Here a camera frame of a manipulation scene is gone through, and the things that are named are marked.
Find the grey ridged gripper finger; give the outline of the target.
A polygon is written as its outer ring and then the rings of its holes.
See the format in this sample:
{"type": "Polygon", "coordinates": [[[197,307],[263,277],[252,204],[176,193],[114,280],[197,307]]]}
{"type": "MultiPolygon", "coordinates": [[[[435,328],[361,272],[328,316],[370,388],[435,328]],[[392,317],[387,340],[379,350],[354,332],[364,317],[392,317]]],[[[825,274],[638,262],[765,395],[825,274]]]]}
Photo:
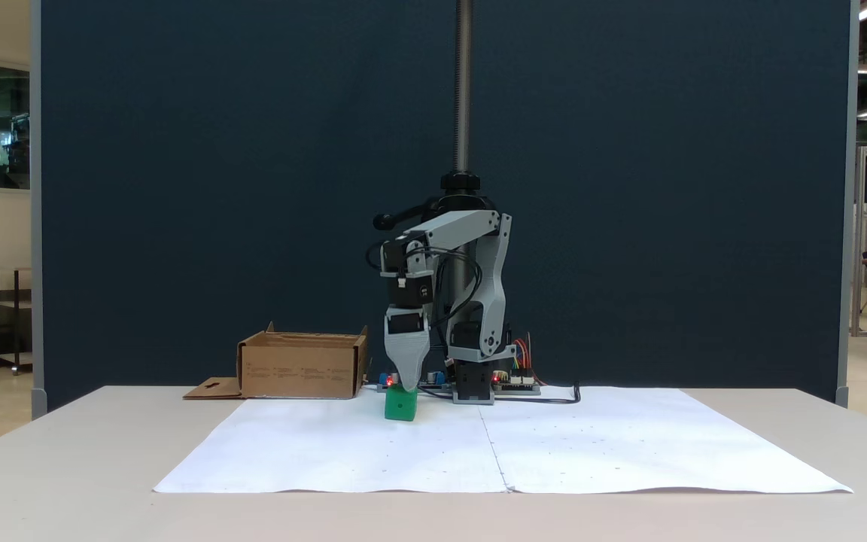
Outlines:
{"type": "Polygon", "coordinates": [[[418,387],[424,358],[430,352],[429,335],[386,335],[385,352],[395,364],[400,385],[407,391],[418,387]]]}

